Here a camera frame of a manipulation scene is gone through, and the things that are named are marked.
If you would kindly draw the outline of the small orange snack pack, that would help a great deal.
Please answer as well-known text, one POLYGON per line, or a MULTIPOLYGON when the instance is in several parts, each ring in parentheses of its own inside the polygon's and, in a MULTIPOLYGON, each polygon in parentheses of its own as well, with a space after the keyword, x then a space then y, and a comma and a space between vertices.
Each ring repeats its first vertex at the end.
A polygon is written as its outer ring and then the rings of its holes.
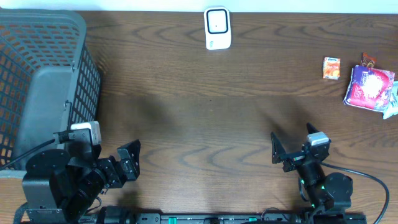
POLYGON ((323 78, 338 80, 340 77, 340 58, 325 57, 323 60, 323 78))

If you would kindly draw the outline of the red purple snack bag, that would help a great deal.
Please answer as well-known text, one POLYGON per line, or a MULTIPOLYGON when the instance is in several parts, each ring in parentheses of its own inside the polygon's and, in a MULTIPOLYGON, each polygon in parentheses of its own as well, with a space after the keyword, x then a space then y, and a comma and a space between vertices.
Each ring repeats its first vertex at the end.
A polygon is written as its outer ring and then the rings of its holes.
POLYGON ((343 103, 383 112, 390 102, 394 79, 394 72, 356 65, 352 69, 343 103))

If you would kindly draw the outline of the teal snack packet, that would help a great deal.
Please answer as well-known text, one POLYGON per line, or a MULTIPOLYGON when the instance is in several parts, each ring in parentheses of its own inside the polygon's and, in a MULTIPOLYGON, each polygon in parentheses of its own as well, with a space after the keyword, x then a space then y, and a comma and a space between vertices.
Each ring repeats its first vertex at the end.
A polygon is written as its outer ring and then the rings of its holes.
POLYGON ((387 108, 383 112, 383 119, 388 119, 391 116, 395 116, 398 114, 397 109, 397 81, 393 83, 392 92, 390 97, 390 102, 387 108))

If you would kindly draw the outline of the orange brown chocolate bar wrapper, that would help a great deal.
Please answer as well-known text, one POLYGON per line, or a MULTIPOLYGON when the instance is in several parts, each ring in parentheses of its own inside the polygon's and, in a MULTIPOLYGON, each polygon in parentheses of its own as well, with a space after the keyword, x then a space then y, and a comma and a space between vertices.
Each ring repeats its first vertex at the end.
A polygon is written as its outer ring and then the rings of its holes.
POLYGON ((376 58, 369 56, 366 52, 363 52, 360 66, 366 68, 374 68, 376 62, 377 62, 376 58))

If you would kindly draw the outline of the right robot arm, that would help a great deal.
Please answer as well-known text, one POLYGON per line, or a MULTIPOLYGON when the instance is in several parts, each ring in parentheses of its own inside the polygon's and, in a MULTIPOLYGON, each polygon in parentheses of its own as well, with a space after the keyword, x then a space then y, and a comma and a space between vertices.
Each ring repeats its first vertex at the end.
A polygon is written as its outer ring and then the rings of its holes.
POLYGON ((272 163, 283 163, 283 171, 296 170, 313 210, 303 214, 305 223, 348 223, 345 210, 351 207, 353 180, 340 172, 326 175, 321 162, 329 156, 330 138, 307 123, 307 140, 300 151, 288 153, 271 133, 272 163))

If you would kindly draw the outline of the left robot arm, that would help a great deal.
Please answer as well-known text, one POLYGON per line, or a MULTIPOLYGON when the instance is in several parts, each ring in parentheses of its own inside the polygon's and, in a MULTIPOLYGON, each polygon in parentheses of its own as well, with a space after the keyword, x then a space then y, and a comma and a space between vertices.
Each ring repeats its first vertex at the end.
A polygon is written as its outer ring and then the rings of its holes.
POLYGON ((27 215, 30 223, 82 223, 100 194, 118 189, 140 174, 139 140, 100 158, 101 146, 68 141, 67 149, 50 149, 31 157, 22 180, 26 203, 14 214, 14 223, 27 215))

